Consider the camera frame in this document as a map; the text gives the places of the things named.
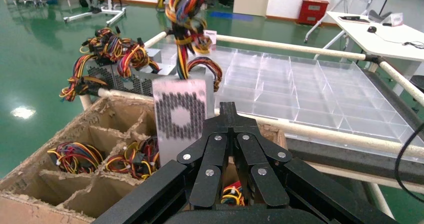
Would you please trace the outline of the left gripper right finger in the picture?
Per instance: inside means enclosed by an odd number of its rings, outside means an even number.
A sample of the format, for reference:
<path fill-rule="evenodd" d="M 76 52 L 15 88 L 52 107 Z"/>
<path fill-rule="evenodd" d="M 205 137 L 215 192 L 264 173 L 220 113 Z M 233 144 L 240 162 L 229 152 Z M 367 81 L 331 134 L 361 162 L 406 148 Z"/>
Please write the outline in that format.
<path fill-rule="evenodd" d="M 255 119 L 239 115 L 234 102 L 228 108 L 232 155 L 243 193 L 251 204 L 287 207 L 290 198 L 279 175 L 293 156 L 265 138 Z"/>

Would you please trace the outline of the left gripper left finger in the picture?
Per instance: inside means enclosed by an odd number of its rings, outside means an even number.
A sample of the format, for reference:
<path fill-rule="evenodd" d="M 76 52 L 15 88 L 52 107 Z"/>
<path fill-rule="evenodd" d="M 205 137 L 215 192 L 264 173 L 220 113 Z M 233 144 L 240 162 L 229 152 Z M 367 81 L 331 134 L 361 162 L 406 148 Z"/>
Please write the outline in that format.
<path fill-rule="evenodd" d="M 221 102 L 219 115 L 205 119 L 201 136 L 177 155 L 187 167 L 185 182 L 191 188 L 192 209 L 214 209 L 222 191 L 223 168 L 228 164 L 232 103 Z"/>

